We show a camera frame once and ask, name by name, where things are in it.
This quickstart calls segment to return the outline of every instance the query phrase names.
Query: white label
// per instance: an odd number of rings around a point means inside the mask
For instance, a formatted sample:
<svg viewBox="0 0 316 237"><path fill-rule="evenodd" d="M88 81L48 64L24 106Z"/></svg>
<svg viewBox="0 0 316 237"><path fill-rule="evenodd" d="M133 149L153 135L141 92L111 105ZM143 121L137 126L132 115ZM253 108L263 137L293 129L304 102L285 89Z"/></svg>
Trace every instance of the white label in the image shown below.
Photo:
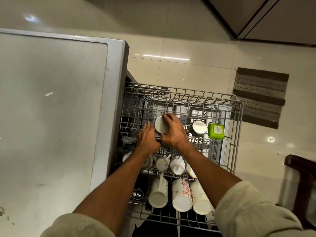
<svg viewBox="0 0 316 237"><path fill-rule="evenodd" d="M214 134L222 134L223 130L220 126L214 126Z"/></svg>

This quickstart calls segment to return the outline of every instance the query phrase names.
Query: beige sleeve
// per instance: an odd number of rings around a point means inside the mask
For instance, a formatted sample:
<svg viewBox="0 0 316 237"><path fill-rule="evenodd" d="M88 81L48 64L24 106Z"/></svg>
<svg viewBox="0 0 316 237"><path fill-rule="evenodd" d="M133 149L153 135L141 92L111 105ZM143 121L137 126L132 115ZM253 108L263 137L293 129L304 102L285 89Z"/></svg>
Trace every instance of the beige sleeve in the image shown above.
<svg viewBox="0 0 316 237"><path fill-rule="evenodd" d="M82 214L58 217L40 237L115 237L104 224Z"/></svg>
<svg viewBox="0 0 316 237"><path fill-rule="evenodd" d="M247 181L227 191L216 207L215 222L223 237L316 236L315 231L304 231L291 211L276 206Z"/></svg>

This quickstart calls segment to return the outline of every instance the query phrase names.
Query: mug handle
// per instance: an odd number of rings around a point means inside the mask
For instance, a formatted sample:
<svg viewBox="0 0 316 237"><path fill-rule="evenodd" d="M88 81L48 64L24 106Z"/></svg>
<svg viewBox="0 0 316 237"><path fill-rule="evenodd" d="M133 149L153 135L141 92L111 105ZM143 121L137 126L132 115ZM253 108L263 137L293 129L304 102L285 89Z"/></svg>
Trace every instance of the mug handle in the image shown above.
<svg viewBox="0 0 316 237"><path fill-rule="evenodd" d="M164 174L164 172L161 172L161 173L160 173L158 189L161 189L163 174Z"/></svg>

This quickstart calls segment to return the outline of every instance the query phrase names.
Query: green container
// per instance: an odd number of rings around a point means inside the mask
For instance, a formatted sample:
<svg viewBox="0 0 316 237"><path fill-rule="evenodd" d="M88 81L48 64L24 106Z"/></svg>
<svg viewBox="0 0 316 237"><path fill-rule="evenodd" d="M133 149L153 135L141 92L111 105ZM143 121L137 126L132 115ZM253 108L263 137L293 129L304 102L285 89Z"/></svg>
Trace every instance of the green container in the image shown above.
<svg viewBox="0 0 316 237"><path fill-rule="evenodd" d="M224 126L220 124L209 123L209 138L210 139L224 139Z"/></svg>

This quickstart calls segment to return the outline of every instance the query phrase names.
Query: scratch mark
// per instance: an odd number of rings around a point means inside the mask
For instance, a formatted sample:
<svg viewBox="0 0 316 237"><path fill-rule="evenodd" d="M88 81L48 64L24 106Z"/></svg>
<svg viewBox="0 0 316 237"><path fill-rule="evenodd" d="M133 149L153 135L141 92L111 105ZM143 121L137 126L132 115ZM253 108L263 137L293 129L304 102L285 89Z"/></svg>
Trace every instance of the scratch mark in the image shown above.
<svg viewBox="0 0 316 237"><path fill-rule="evenodd" d="M44 95L44 96L50 96L50 95L53 95L53 93L54 93L54 92L49 92L49 93L47 93L47 94Z"/></svg>
<svg viewBox="0 0 316 237"><path fill-rule="evenodd" d="M0 216L4 215L5 214L5 209L3 207L0 207Z"/></svg>

